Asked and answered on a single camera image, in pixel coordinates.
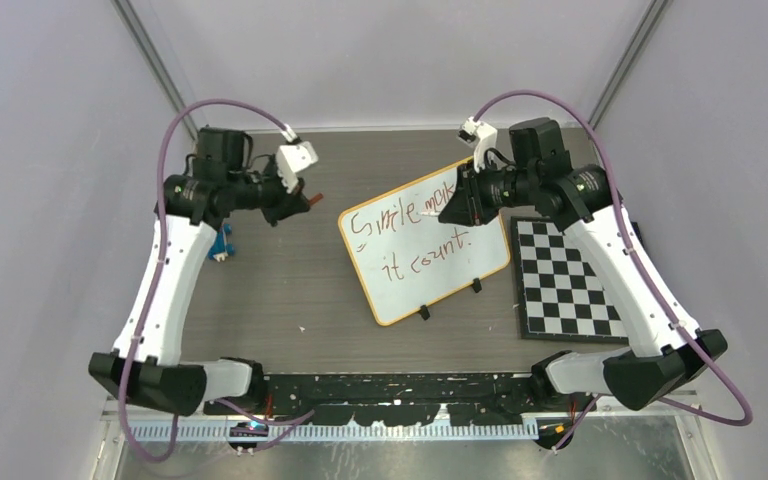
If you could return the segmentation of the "yellow framed whiteboard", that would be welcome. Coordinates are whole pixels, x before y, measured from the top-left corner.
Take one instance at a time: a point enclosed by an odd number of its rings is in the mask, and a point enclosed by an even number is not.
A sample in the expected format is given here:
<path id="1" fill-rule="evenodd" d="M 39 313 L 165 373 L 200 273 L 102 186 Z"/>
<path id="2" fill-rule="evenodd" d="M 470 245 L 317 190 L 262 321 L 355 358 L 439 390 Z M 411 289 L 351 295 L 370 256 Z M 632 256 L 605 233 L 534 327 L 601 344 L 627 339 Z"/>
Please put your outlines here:
<path id="1" fill-rule="evenodd" d="M 454 164 L 343 211 L 344 245 L 375 322 L 389 326 L 416 314 L 473 278 L 511 261 L 500 218 L 479 227 L 441 224 L 422 211 L 441 211 L 455 193 Z"/>

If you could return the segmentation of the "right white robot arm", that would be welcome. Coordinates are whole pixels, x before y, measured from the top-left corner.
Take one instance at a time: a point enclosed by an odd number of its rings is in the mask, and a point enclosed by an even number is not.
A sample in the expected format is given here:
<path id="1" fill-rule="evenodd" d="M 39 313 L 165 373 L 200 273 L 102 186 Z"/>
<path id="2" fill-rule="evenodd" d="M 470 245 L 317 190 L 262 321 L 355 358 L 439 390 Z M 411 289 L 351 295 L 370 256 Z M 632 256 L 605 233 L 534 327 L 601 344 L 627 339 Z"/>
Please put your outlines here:
<path id="1" fill-rule="evenodd" d="M 474 150 L 458 166 L 454 195 L 438 220 L 483 226 L 501 208 L 532 206 L 579 251 L 601 282 L 625 328 L 628 347 L 601 354 L 562 351 L 531 368 L 531 397 L 556 410 L 571 394 L 615 397 L 640 410 L 697 378 L 728 349 L 718 329 L 699 327 L 665 286 L 627 211 L 610 192 L 606 171 L 595 164 L 574 167 L 559 124 L 547 117 L 508 130 L 512 159 L 489 164 L 496 128 L 467 119 L 459 138 Z"/>

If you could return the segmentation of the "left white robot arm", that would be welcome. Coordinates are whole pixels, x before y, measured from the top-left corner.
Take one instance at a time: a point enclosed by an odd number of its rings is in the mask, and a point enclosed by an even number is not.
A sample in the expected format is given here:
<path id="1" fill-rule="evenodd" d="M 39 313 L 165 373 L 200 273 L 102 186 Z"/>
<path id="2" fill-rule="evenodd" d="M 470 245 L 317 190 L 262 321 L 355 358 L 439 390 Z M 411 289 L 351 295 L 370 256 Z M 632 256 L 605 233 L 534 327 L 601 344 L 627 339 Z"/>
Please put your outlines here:
<path id="1" fill-rule="evenodd" d="M 267 398 L 263 367 L 223 357 L 204 363 L 181 360 L 183 329 L 202 265 L 236 210 L 259 210 L 270 225 L 306 213 L 300 172 L 315 164 L 312 144 L 292 131 L 253 167 L 253 139 L 241 130 L 203 127 L 181 174 L 167 177 L 150 259 L 135 303 L 108 353 L 95 353 L 90 376 L 127 404 L 189 416 L 206 402 L 228 399 L 240 412 L 258 412 Z"/>

